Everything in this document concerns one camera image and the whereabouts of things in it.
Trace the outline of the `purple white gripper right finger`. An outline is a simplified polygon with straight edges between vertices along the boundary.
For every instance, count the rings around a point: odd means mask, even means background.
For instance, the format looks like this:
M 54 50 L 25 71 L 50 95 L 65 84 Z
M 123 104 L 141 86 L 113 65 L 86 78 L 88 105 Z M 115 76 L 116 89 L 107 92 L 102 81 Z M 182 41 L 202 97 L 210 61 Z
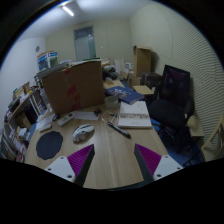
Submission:
M 169 155 L 161 156 L 139 144 L 135 145 L 134 154 L 143 176 L 144 185 L 182 169 L 182 166 Z

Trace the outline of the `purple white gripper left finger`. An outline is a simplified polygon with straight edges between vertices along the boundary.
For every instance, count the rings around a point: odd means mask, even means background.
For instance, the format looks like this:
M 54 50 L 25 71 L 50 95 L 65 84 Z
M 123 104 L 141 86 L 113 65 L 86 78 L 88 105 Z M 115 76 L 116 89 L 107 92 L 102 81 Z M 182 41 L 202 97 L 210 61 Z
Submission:
M 94 155 L 94 145 L 91 144 L 68 157 L 59 156 L 46 168 L 46 171 L 83 186 Z

